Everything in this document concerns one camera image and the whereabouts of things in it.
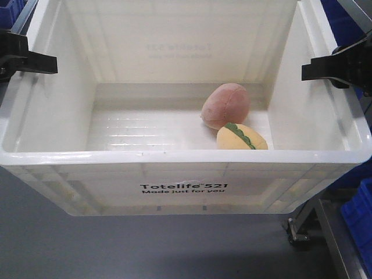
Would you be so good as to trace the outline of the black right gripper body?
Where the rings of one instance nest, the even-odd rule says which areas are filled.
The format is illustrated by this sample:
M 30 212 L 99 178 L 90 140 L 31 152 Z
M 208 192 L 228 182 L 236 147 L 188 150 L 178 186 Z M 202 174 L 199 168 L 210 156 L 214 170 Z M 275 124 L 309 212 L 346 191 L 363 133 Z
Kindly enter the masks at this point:
M 371 96 L 371 37 L 367 37 L 357 59 L 359 87 L 366 96 Z

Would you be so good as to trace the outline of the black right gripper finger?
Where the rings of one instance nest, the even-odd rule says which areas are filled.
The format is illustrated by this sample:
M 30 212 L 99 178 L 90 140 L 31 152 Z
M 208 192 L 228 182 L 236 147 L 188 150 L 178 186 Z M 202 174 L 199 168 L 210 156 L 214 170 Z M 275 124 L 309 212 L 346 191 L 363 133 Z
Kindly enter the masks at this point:
M 336 88 L 363 88 L 363 43 L 339 46 L 329 56 L 312 58 L 302 65 L 301 80 L 328 79 Z

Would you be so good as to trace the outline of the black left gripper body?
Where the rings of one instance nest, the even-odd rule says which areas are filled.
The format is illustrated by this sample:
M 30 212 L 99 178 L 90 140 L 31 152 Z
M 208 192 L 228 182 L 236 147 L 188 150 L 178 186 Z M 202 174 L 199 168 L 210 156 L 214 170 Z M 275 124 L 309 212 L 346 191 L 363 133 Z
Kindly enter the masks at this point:
M 27 56 L 27 37 L 1 30 L 1 83 L 7 83 L 23 67 Z

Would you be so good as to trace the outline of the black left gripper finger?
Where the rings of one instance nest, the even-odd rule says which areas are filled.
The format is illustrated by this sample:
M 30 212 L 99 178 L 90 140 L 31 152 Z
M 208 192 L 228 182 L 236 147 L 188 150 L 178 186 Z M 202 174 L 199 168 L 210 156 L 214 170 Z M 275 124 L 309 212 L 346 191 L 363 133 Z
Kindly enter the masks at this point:
M 29 73 L 56 74 L 57 57 L 29 51 L 25 58 L 21 58 L 17 69 Z

